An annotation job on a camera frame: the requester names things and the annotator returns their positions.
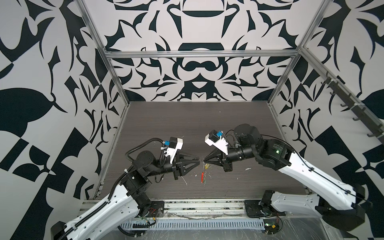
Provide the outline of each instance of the cable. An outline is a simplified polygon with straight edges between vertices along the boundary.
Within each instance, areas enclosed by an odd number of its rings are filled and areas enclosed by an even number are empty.
[[[233,139],[233,145],[235,146],[235,144],[236,144],[235,137],[234,137],[232,134],[229,134],[228,136],[231,136],[231,137],[232,137],[232,139]]]
[[[145,234],[145,231],[141,232],[141,235],[129,233],[129,232],[125,231],[124,229],[122,229],[120,226],[118,226],[118,229],[121,231],[122,234],[130,236],[130,237],[141,237]]]
[[[164,149],[166,148],[166,145],[163,143],[161,145],[161,153],[160,153],[160,158],[159,158],[159,164],[161,166],[164,166],[164,163],[166,162],[165,156],[164,156]]]
[[[154,138],[151,138],[149,139],[148,141],[138,145],[137,147],[134,147],[132,148],[131,150],[129,150],[128,152],[125,153],[125,157],[130,160],[131,162],[134,161],[133,158],[131,158],[129,155],[137,150],[139,150],[140,148],[143,148],[145,146],[147,146],[149,143],[153,142],[153,141],[157,141],[157,142],[161,142],[161,144],[163,144],[163,140],[161,140],[160,138],[157,138],[157,137],[154,137]],[[164,154],[164,149],[161,151],[161,155],[160,157],[162,157],[162,155]]]
[[[105,201],[103,202],[98,208],[96,208],[93,212],[91,212],[90,214],[86,215],[83,219],[81,219],[80,221],[78,221],[75,225],[74,225],[74,228],[71,227],[70,229],[68,229],[68,231],[66,231],[63,235],[61,235],[58,240],[63,240],[68,234],[70,234],[71,232],[75,231],[77,229],[78,226],[80,226],[81,224],[83,224],[86,220],[90,219],[93,215],[95,215],[96,213],[98,213],[101,209],[103,209],[103,207],[105,207],[110,201],[111,201],[111,198],[113,196],[113,193],[115,192],[115,189],[116,189],[116,186],[119,184],[119,182],[125,177],[127,173],[124,172],[116,181],[115,183],[113,184],[112,188],[111,188],[111,191],[109,192],[109,196],[108,196],[108,201]]]
[[[281,227],[279,227],[279,232],[283,229],[283,220],[281,220],[281,218],[279,217],[279,215],[277,215],[278,219],[280,219],[280,222],[281,222]]]
[[[274,136],[270,136],[270,135],[265,135],[265,134],[260,134],[260,135],[261,135],[261,136],[267,136],[267,137],[273,137],[273,138],[276,138],[276,139],[278,139],[278,140],[280,140],[280,141],[282,141],[282,142],[285,142],[285,143],[286,143],[288,146],[290,146],[295,152],[297,152],[297,156],[299,156],[300,160],[301,160],[301,161],[303,162],[303,164],[309,169],[310,172],[314,172],[314,173],[318,174],[319,176],[323,177],[324,179],[326,179],[327,181],[329,181],[329,182],[332,183],[333,185],[335,185],[335,186],[337,186],[338,188],[340,188],[341,190],[343,190],[346,194],[349,194],[349,195],[351,195],[351,196],[353,196],[353,197],[355,197],[355,198],[358,198],[358,199],[360,199],[360,200],[364,200],[364,201],[366,201],[367,203],[370,204],[370,208],[373,206],[373,203],[372,203],[371,201],[369,201],[368,199],[364,199],[364,198],[358,197],[358,196],[356,196],[356,195],[353,195],[353,194],[351,193],[351,191],[346,190],[346,189],[340,187],[339,185],[337,185],[337,184],[334,183],[333,181],[329,180],[328,178],[324,177],[323,175],[321,175],[320,173],[318,173],[317,171],[315,171],[313,167],[308,166],[307,163],[305,163],[305,161],[303,160],[303,158],[300,156],[299,152],[296,151],[296,149],[294,149],[294,147],[292,147],[292,145],[290,145],[290,144],[287,143],[286,141],[284,141],[284,140],[282,140],[282,139],[280,139],[280,138],[278,138],[278,137],[274,137]]]
[[[234,131],[233,129],[231,129],[231,130],[228,130],[228,132],[225,134],[225,135],[227,135],[230,131]]]
[[[156,183],[161,182],[161,180],[163,179],[163,177],[164,177],[164,174],[160,177],[160,180],[159,180],[159,181],[156,181],[156,176],[155,176],[155,182],[156,182]]]
[[[150,226],[155,225],[155,224],[156,224],[156,220],[154,219],[153,223],[147,224],[147,225],[132,224],[132,228],[145,228],[145,227],[150,227]]]
[[[230,147],[232,147],[232,144],[228,141],[228,139],[227,139],[227,135],[226,135],[226,134],[224,134],[224,138],[225,138],[225,140],[227,141],[228,145],[229,145]]]

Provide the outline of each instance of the black corrugated cable sleeve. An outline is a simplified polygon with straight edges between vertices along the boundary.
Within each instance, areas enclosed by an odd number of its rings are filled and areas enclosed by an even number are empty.
[[[83,219],[81,219],[80,221],[78,221],[74,226],[75,226],[75,227],[80,226],[80,225],[83,224],[86,220],[88,220],[89,218],[91,218],[91,216],[95,215],[98,211],[100,211],[103,207],[105,207],[107,204],[108,204],[108,202],[103,202],[98,208],[96,208],[93,212],[91,212],[90,214],[86,215]]]
[[[112,188],[111,188],[111,191],[109,192],[109,196],[108,196],[108,200],[110,201],[112,196],[113,196],[113,193],[115,192],[115,188],[116,186],[119,184],[119,182],[125,177],[127,173],[124,172],[116,181],[115,183],[113,184]]]
[[[108,196],[108,202],[111,200],[112,196],[113,196],[113,193],[115,192],[115,189],[116,189],[116,186],[119,184],[119,182],[125,177],[127,173],[124,172],[116,181],[115,183],[113,184],[112,186],[112,189],[109,193],[109,196]],[[75,224],[75,227],[77,228],[78,226],[80,226],[81,224],[83,224],[86,220],[88,220],[89,218],[91,218],[93,215],[95,215],[96,213],[98,213],[103,207],[105,207],[107,204],[108,204],[107,201],[103,202],[98,208],[96,208],[93,212],[91,212],[90,214],[86,215],[83,219],[81,219],[80,221],[78,221],[76,224]],[[71,232],[74,231],[74,228],[71,227],[70,229],[68,229],[68,231],[66,231],[61,237],[58,238],[58,240],[63,240],[68,234],[70,234]]]
[[[165,158],[165,156],[164,156],[164,148],[166,147],[166,145],[163,143],[162,145],[161,145],[161,147],[162,147],[162,150],[161,150],[161,153],[160,153],[160,158],[159,158],[159,162],[160,162],[160,166],[164,166],[164,163],[166,162],[166,158]]]
[[[144,143],[138,145],[137,147],[132,148],[132,149],[129,150],[128,152],[126,152],[126,153],[125,153],[125,157],[126,157],[128,160],[130,160],[131,162],[133,162],[134,159],[131,158],[129,155],[130,155],[131,153],[133,153],[134,151],[137,151],[137,150],[139,150],[140,148],[145,147],[146,145],[148,145],[149,143],[151,143],[151,142],[153,142],[153,141],[158,141],[158,142],[161,142],[161,144],[163,144],[163,140],[161,140],[160,138],[157,138],[157,137],[151,138],[151,139],[149,139],[148,141],[146,141],[146,142],[144,142]]]

